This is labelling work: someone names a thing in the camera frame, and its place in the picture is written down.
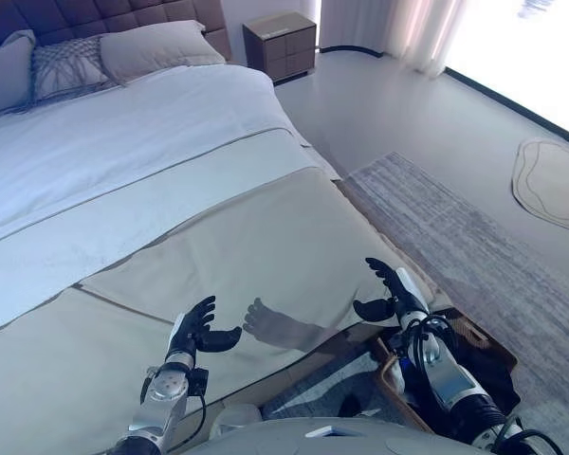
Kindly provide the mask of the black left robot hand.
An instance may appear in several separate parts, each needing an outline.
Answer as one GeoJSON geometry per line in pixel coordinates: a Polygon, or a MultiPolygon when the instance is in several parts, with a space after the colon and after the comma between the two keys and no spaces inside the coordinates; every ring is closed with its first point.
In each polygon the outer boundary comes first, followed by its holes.
{"type": "Polygon", "coordinates": [[[165,355],[166,362],[174,362],[176,355],[189,355],[195,359],[197,352],[222,353],[236,346],[242,335],[240,326],[227,331],[211,328],[215,302],[215,296],[206,297],[188,313],[177,317],[165,355]]]}

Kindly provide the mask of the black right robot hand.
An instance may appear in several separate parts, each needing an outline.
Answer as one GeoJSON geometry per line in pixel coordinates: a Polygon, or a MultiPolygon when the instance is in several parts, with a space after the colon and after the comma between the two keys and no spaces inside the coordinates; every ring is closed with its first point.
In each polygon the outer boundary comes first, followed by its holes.
{"type": "Polygon", "coordinates": [[[404,268],[392,269],[389,265],[376,258],[366,258],[365,262],[373,270],[378,278],[382,279],[385,287],[390,291],[388,299],[376,299],[366,302],[353,301],[356,314],[369,322],[381,322],[396,316],[402,324],[402,318],[411,313],[423,313],[428,315],[428,306],[409,289],[408,284],[413,280],[406,274],[404,268]]]}

